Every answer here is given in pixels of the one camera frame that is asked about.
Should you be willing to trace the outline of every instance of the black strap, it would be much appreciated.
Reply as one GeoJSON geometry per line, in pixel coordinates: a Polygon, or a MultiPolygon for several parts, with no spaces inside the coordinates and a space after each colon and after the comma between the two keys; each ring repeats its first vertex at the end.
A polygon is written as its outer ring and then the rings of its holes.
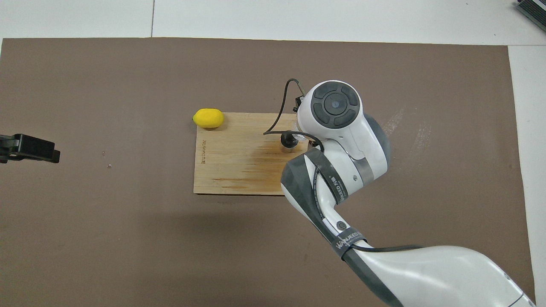
{"type": "Polygon", "coordinates": [[[360,231],[353,227],[349,227],[338,234],[331,244],[336,254],[341,258],[343,257],[343,254],[351,248],[351,245],[360,240],[366,241],[366,238],[364,238],[360,231]]]}
{"type": "Polygon", "coordinates": [[[330,163],[328,158],[326,158],[320,150],[316,148],[310,149],[305,153],[305,156],[313,162],[318,168],[318,171],[322,174],[322,177],[324,177],[324,181],[326,181],[332,195],[334,195],[334,198],[336,199],[336,204],[340,204],[349,197],[343,180],[341,180],[341,177],[332,163],[330,163]]]}

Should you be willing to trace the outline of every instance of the wood grain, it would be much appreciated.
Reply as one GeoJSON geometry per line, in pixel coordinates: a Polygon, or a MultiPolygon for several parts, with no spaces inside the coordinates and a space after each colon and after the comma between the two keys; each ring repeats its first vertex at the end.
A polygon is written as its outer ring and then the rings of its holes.
{"type": "MultiPolygon", "coordinates": [[[[279,134],[263,135],[273,113],[224,113],[215,129],[197,127],[193,192],[197,194],[283,195],[284,165],[307,150],[300,142],[282,151],[279,134]]],[[[295,114],[283,114],[275,130],[294,129],[295,114]]]]}

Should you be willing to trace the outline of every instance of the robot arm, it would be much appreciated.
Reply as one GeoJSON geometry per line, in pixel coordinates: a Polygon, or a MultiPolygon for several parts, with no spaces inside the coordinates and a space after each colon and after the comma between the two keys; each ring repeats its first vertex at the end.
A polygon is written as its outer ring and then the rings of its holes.
{"type": "Polygon", "coordinates": [[[288,201],[319,230],[368,288],[390,306],[534,306],[493,261],[455,246],[374,249],[335,205],[387,171],[388,139],[363,111],[358,93],[322,82],[301,100],[298,126],[322,148],[289,161],[288,201]]]}

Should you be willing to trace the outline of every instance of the white table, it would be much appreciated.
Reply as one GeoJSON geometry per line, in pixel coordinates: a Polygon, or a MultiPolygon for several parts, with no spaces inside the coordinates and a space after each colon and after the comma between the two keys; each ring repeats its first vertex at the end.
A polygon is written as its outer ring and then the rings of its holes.
{"type": "Polygon", "coordinates": [[[542,240],[546,234],[546,33],[516,11],[514,3],[2,0],[0,38],[152,36],[508,45],[536,303],[546,306],[542,240]]]}

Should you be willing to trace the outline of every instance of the yellow lemon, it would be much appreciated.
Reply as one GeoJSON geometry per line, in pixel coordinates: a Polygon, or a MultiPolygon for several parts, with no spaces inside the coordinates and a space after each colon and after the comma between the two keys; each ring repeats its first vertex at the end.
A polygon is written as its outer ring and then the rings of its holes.
{"type": "Polygon", "coordinates": [[[201,128],[216,128],[224,122],[224,115],[218,109],[200,109],[193,115],[193,122],[201,128]]]}

